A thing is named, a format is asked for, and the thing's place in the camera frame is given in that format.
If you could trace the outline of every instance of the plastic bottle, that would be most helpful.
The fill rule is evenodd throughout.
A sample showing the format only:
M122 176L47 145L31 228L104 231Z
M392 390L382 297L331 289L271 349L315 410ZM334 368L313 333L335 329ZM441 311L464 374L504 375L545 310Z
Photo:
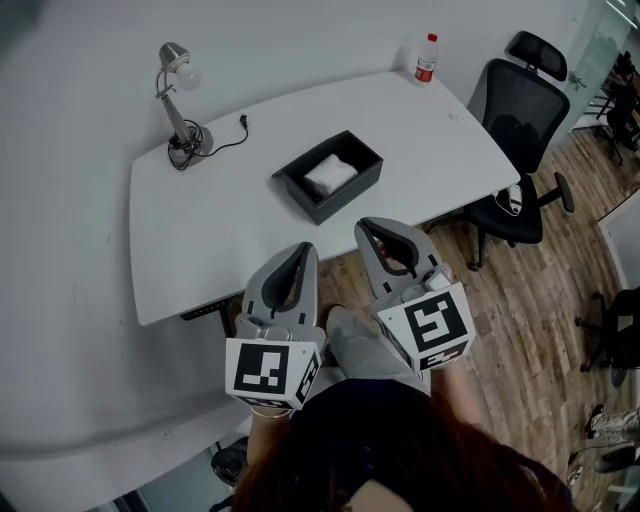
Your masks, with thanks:
M433 70L436 67L438 59L438 36L429 34L427 40L420 49L418 56L418 65L416 66L416 82L418 85L425 86L433 78Z

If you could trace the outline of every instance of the desk lamp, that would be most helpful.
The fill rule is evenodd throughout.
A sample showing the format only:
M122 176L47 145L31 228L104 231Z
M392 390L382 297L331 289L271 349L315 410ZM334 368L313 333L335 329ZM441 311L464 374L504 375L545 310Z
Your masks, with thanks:
M173 166L179 171L197 164L205 158L213 147L211 132L193 121L185 120L169 97L169 91L176 89L167 83L167 74L178 75L178 83L187 90L193 91L200 85L200 72L191 65L189 52L176 43L165 43L160 48L160 71L156 76L156 98L160 98L175 134L169 139L168 154ZM160 78L164 78L164 88L160 90Z

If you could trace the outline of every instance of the chair armrest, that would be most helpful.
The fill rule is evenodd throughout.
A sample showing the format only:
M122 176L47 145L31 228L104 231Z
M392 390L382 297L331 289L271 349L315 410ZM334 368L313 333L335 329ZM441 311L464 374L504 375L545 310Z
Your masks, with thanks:
M538 206L542 208L543 206L548 205L551 201L562 199L562 206L564 206L564 209L569 213L573 213L575 211L575 207L573 205L573 196L571 195L571 189L569 188L567 180L559 172L554 173L554 176L558 186L547 192L545 195L539 197Z

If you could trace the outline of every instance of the lamp base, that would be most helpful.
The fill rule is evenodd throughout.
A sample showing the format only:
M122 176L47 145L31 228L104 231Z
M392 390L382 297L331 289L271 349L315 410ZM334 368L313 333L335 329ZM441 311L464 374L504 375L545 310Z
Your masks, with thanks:
M204 126L200 127L200 131L202 132L202 145L200 146L198 152L202 153L203 155L207 155L213 148L213 136L211 135L209 129L205 128ZM169 157L177 167L182 167L189 159L189 156L186 155L184 151L182 151L181 149L176 149L171 145L169 146ZM186 165L186 167L196 165L201 160L204 160L204 158L196 154L191 157L191 160L189 160L189 163Z

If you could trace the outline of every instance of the chair headrest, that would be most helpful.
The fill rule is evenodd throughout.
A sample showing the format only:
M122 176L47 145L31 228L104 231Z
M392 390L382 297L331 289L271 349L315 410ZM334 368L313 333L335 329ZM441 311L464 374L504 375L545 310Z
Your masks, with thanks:
M510 55L525 61L534 69L544 71L556 80L567 79L567 61L564 55L544 39L522 31L513 40L508 50Z

